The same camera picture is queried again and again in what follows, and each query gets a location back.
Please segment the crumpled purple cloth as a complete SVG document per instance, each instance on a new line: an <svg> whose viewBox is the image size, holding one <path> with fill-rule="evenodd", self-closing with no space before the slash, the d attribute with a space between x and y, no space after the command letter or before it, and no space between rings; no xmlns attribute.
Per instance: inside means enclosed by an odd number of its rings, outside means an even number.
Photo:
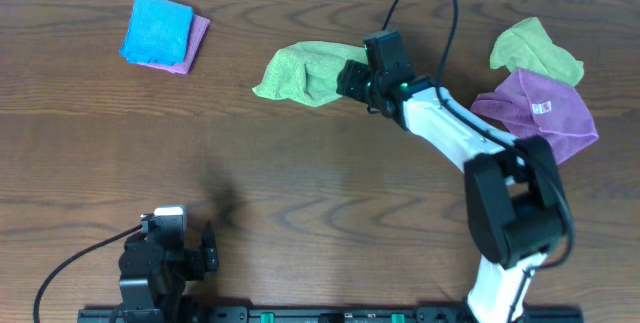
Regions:
<svg viewBox="0 0 640 323"><path fill-rule="evenodd" d="M523 68L514 70L494 91L478 95L471 111L503 123L519 138L543 137L558 164L599 138L574 87Z"/></svg>

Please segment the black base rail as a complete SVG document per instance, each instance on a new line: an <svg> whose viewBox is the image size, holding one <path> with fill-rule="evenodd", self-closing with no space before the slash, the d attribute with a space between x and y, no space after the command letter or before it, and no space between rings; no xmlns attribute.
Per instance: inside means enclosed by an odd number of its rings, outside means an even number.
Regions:
<svg viewBox="0 0 640 323"><path fill-rule="evenodd" d="M181 312L178 318L135 317L134 312L114 309L83 309L79 323L180 322L180 323L471 323L479 322L466 309L454 305L427 305L415 309L258 309L219 306L198 313ZM533 308L515 322L583 323L577 308Z"/></svg>

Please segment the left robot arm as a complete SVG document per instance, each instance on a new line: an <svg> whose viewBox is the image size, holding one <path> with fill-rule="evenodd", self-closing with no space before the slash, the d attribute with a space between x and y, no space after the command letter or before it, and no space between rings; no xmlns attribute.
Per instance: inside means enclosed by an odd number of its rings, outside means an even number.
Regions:
<svg viewBox="0 0 640 323"><path fill-rule="evenodd" d="M129 237L119 258L123 299L119 317L126 322L204 322L199 303L183 294L190 281L201 281L219 268L215 233L207 223L200 245L185 246L185 219L154 216Z"/></svg>

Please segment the light green cloth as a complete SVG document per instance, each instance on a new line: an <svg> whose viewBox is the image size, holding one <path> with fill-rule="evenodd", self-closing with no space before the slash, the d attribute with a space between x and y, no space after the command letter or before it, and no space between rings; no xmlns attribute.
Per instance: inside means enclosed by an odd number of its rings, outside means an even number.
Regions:
<svg viewBox="0 0 640 323"><path fill-rule="evenodd" d="M253 92L270 100L323 106L341 98L337 78L348 60L367 63L365 50L325 41L295 43L274 54Z"/></svg>

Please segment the folded blue cloth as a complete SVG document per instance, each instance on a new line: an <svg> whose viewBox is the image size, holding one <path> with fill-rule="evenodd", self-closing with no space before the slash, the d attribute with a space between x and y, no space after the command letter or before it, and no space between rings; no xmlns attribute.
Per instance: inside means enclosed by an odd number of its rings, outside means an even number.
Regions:
<svg viewBox="0 0 640 323"><path fill-rule="evenodd" d="M173 65L185 59L192 7L169 0L134 0L120 54L131 63Z"/></svg>

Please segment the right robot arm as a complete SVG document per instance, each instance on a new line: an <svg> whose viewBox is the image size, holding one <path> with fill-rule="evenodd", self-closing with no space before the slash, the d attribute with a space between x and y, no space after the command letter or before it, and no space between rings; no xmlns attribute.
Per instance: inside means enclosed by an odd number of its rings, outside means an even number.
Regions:
<svg viewBox="0 0 640 323"><path fill-rule="evenodd" d="M548 256L574 235L549 143L495 129L410 63L349 60L337 92L424 138L463 172L468 227L481 254L468 314L476 322L528 319L523 301L534 275L562 265Z"/></svg>

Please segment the folded pink cloth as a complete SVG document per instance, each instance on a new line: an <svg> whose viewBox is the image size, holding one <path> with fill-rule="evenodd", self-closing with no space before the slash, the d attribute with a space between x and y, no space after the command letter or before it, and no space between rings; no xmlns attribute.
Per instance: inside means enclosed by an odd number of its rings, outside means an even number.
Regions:
<svg viewBox="0 0 640 323"><path fill-rule="evenodd" d="M142 63L142 66L164 70L173 74L188 74L210 24L211 21L208 18L199 15L194 16L190 27L186 55L182 62L178 62L173 65Z"/></svg>

